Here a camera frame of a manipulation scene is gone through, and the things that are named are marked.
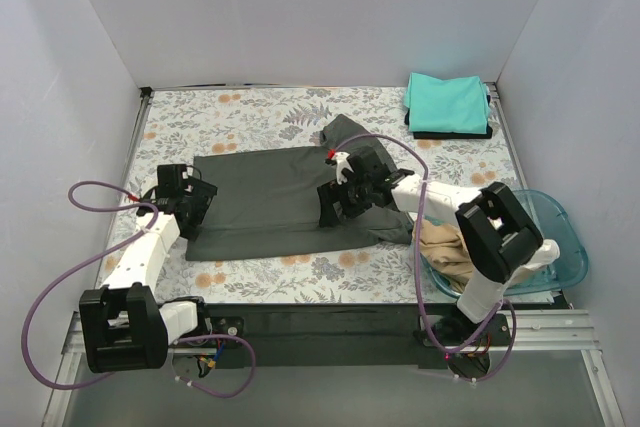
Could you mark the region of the dark grey t shirt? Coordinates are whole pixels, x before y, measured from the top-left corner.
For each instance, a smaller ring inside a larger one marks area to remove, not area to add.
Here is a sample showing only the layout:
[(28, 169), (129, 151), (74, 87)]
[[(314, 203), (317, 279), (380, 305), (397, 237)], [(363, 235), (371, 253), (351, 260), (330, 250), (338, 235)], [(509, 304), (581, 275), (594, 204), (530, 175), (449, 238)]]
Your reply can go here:
[(319, 225), (319, 186), (334, 179), (329, 150), (350, 139), (352, 149), (372, 147), (394, 164), (381, 142), (344, 115), (321, 131), (317, 146), (198, 157), (205, 181), (217, 186), (198, 237), (189, 242), (191, 262), (229, 261), (341, 251), (380, 242), (408, 245), (413, 222), (404, 213), (367, 210), (336, 227)]

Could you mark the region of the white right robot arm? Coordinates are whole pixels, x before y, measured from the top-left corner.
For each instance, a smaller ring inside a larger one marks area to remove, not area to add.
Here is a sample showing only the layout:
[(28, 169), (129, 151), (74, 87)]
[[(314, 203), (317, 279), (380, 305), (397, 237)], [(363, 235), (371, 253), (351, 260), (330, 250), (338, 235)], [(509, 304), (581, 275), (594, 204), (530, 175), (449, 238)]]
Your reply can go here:
[(335, 178), (317, 188), (319, 226), (335, 227), (374, 206), (428, 216), (459, 229), (471, 263), (470, 282), (458, 299), (454, 336), (475, 344), (489, 331), (487, 316), (516, 274), (536, 271), (560, 255), (545, 240), (514, 193), (494, 182), (477, 189), (428, 180), (408, 169), (391, 170), (371, 148), (331, 150), (326, 163)]

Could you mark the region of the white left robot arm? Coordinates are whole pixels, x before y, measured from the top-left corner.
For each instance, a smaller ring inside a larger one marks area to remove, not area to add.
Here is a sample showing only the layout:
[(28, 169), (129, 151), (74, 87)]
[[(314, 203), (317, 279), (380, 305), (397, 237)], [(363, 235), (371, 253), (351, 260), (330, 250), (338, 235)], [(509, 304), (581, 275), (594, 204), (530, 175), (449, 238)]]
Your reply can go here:
[(85, 291), (79, 313), (88, 366), (93, 373), (157, 369), (180, 338), (205, 345), (213, 324), (201, 297), (159, 302), (155, 288), (170, 250), (201, 232), (217, 187), (188, 164), (164, 164), (136, 211), (136, 240), (99, 288)]

